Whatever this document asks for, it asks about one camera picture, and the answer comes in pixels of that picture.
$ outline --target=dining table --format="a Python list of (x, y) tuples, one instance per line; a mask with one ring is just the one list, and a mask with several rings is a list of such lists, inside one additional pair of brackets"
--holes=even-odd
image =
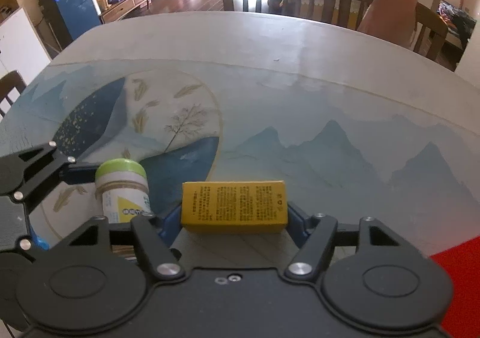
[[(439, 64), (321, 22), (205, 11), (91, 29), (0, 122), (0, 155), (55, 141), (77, 163), (146, 170), (152, 210), (186, 181), (283, 180), (309, 215), (376, 217), (424, 255), (480, 233), (480, 92)], [(94, 215), (95, 185), (58, 185), (30, 214), (50, 246)], [(284, 266), (286, 234), (183, 229), (185, 266)], [(354, 252), (338, 248), (334, 258)]]

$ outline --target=black wire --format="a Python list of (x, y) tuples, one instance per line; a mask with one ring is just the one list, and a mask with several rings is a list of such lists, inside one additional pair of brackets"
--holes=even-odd
[(13, 332), (11, 332), (10, 326), (8, 324), (6, 324), (5, 322), (3, 322), (3, 324), (5, 325), (5, 328), (7, 329), (7, 331), (10, 333), (11, 338), (15, 338), (15, 335), (13, 334)]

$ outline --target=silver bolt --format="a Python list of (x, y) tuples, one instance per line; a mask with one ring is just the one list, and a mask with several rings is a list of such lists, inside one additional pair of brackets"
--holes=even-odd
[(225, 277), (217, 277), (214, 281), (216, 284), (219, 285), (225, 285), (229, 283), (229, 281)]
[(177, 264), (161, 264), (157, 266), (157, 272), (163, 276), (175, 276), (180, 273), (182, 268)]
[(232, 281), (232, 282), (240, 281), (241, 278), (242, 278), (242, 276), (239, 276), (238, 274), (229, 275), (229, 281)]
[(22, 239), (20, 241), (20, 248), (22, 250), (30, 250), (31, 247), (32, 247), (32, 242), (30, 242), (28, 239)]
[(13, 194), (13, 198), (17, 201), (22, 201), (23, 200), (23, 193), (20, 192), (19, 190), (17, 190), (14, 194)]
[(299, 276), (304, 276), (308, 273), (311, 273), (313, 269), (314, 268), (312, 268), (311, 265), (306, 264), (304, 262), (296, 262), (289, 266), (289, 271)]

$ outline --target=pink cloth on chair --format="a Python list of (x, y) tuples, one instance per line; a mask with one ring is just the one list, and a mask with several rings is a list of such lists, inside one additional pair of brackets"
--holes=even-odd
[(373, 0), (358, 31), (408, 48), (418, 0)]

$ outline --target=tree branch illustration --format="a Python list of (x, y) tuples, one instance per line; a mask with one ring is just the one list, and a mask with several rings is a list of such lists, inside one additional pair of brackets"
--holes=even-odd
[(173, 137), (165, 148), (164, 153), (168, 151), (177, 136), (183, 135), (190, 138), (198, 135), (207, 122), (205, 116), (206, 111), (201, 108), (201, 104), (193, 105), (191, 108), (183, 108), (180, 114), (173, 116), (173, 123), (165, 126), (165, 131), (173, 133)]

